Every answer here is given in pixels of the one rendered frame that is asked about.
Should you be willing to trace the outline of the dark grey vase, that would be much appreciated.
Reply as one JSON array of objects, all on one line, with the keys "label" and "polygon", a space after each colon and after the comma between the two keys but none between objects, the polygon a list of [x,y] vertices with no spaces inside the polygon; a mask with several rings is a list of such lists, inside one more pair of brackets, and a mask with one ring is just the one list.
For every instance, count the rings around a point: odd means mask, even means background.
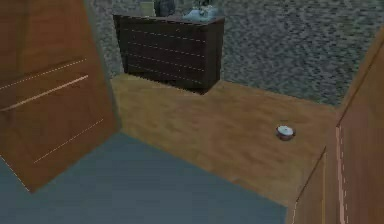
[{"label": "dark grey vase", "polygon": [[174,0],[154,0],[154,9],[157,17],[167,17],[175,13]]}]

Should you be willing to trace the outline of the brown wooden room door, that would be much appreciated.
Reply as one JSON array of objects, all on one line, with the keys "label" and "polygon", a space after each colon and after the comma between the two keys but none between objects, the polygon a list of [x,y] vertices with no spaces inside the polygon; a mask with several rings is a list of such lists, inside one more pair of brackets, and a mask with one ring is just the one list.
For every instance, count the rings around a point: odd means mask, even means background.
[{"label": "brown wooden room door", "polygon": [[0,158],[35,192],[118,130],[86,0],[0,0]]}]

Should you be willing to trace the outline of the pale green box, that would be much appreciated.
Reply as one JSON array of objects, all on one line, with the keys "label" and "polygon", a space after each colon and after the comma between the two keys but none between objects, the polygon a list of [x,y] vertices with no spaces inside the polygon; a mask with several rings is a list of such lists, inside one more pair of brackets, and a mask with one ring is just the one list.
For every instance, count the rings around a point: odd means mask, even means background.
[{"label": "pale green box", "polygon": [[141,1],[140,2],[140,9],[141,9],[141,14],[144,17],[154,17],[156,15],[153,0]]}]

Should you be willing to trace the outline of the light blue dish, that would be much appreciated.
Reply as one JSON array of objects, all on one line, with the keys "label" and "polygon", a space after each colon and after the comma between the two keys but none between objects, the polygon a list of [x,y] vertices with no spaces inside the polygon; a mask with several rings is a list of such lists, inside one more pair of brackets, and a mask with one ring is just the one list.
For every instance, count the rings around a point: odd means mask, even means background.
[{"label": "light blue dish", "polygon": [[200,8],[192,9],[183,19],[192,21],[209,21],[214,19],[218,14],[218,8],[212,5],[201,6]]}]

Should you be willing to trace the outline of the small round red white object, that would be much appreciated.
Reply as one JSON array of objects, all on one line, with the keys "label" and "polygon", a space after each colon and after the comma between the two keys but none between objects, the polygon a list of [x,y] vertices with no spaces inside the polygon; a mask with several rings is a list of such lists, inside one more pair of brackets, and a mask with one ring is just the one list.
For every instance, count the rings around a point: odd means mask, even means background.
[{"label": "small round red white object", "polygon": [[276,136],[282,141],[289,141],[296,136],[296,131],[292,127],[279,125],[276,127]]}]

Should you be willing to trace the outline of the dark brown chest of drawers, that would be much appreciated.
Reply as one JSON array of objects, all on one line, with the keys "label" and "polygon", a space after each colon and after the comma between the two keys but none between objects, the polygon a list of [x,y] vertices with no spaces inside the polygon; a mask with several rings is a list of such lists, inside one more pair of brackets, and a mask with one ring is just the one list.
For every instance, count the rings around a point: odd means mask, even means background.
[{"label": "dark brown chest of drawers", "polygon": [[113,16],[124,71],[198,94],[221,76],[225,18]]}]

